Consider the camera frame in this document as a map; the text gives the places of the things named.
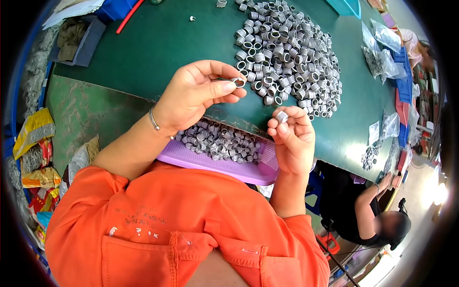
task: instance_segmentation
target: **shirt pocket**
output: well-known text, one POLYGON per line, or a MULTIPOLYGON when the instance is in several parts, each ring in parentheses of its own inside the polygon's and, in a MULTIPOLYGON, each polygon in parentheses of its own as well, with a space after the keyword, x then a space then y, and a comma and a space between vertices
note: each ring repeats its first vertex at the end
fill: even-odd
POLYGON ((170 286, 171 265, 168 245, 102 238, 102 283, 118 286, 170 286))
POLYGON ((264 276, 267 286, 302 286, 300 261, 294 257, 266 256, 264 276))

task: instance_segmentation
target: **plastic stool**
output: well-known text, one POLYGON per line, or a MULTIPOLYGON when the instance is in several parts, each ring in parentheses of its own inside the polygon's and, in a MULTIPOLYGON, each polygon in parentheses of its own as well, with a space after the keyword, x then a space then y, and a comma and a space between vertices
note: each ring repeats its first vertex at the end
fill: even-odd
POLYGON ((314 213, 315 215, 320 216, 320 211, 319 211, 319 203, 320 203, 320 197, 322 196, 322 184, 324 182, 324 179, 320 177, 317 173, 311 171, 309 173, 309 182, 308 184, 312 186, 314 189, 304 195, 304 197, 310 196, 315 194, 317 196, 316 202, 314 203, 314 206, 311 206, 307 203, 304 203, 306 205, 306 208, 314 213))
MULTIPOLYGON (((338 242, 336 242, 336 239, 335 237, 333 236, 333 234, 331 233, 328 233, 327 235, 325 235, 324 237, 320 236, 319 234, 316 235, 316 238, 322 242, 323 245, 327 246, 328 247, 328 252, 335 255, 338 253, 338 251, 340 251, 340 246, 338 244, 338 242), (333 248, 330 248, 330 243, 334 242, 335 243, 335 246, 333 248)), ((322 246, 320 247, 320 249, 322 249, 322 251, 324 253, 326 253, 327 251, 324 250, 322 248, 322 246)))

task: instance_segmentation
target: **papers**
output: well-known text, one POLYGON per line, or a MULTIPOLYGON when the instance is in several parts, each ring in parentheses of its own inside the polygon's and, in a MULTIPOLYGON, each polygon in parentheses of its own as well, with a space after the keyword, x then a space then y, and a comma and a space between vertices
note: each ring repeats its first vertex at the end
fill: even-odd
POLYGON ((92 13, 99 9, 104 1, 105 0, 62 0, 54 10, 53 15, 43 23, 43 30, 61 24, 66 18, 92 13))

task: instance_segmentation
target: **woman in black shirt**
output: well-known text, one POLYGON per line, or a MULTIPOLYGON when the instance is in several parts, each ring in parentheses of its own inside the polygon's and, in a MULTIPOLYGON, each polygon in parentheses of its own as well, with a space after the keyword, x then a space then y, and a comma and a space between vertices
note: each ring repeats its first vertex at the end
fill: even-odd
POLYGON ((342 238, 365 246, 384 246, 398 237, 399 220, 374 220, 381 213, 378 200, 390 185, 390 173, 379 184, 367 188, 365 184, 354 184, 345 170, 320 161, 317 165, 324 175, 319 210, 327 230, 332 227, 342 238))

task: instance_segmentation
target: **teal plastic basket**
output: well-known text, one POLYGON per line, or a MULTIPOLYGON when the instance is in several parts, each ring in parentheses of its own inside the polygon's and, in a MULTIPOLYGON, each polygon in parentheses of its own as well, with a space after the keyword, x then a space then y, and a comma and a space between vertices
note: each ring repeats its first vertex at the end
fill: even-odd
POLYGON ((333 9, 342 16, 362 17, 362 9, 359 0, 327 0, 333 9))

